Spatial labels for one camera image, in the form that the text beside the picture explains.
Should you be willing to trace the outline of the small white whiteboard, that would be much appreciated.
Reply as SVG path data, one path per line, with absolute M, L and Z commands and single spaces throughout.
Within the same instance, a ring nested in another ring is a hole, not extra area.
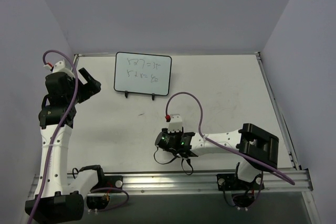
M 117 92 L 167 96 L 170 91 L 170 56 L 117 52 L 114 90 Z

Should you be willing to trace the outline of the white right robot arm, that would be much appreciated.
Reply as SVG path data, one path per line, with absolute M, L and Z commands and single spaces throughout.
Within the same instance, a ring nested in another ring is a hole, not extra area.
M 163 128 L 155 146 L 171 153 L 174 158 L 189 161 L 208 154 L 236 154 L 244 159 L 236 168 L 233 182 L 244 189 L 261 172 L 275 172 L 278 168 L 279 138 L 262 128 L 245 123 L 239 130 L 201 135 L 194 132 L 171 133 Z

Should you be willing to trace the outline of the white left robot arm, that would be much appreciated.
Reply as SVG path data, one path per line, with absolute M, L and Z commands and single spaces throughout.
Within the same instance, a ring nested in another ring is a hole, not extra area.
M 32 200 L 25 202 L 28 222 L 62 223 L 80 220 L 84 199 L 91 192 L 105 188 L 106 179 L 100 165 L 79 170 L 77 178 L 67 181 L 68 146 L 75 105 L 83 103 L 101 90 L 101 84 L 85 68 L 72 73 L 53 69 L 45 77 L 48 93 L 38 115 L 42 138 L 42 155 L 38 185 Z

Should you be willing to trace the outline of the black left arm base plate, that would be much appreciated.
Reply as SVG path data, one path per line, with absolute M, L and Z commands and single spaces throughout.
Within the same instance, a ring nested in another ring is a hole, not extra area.
M 103 179 L 102 187 L 109 187 L 109 188 L 118 188 L 122 189 L 123 187 L 123 176 L 121 175 L 109 175 L 105 176 Z

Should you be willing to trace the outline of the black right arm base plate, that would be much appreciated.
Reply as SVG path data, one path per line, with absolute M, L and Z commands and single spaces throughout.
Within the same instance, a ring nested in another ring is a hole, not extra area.
M 257 181 L 245 182 L 237 178 L 233 173 L 217 174 L 217 188 L 219 191 L 246 191 L 258 190 L 260 188 L 260 179 L 258 176 Z

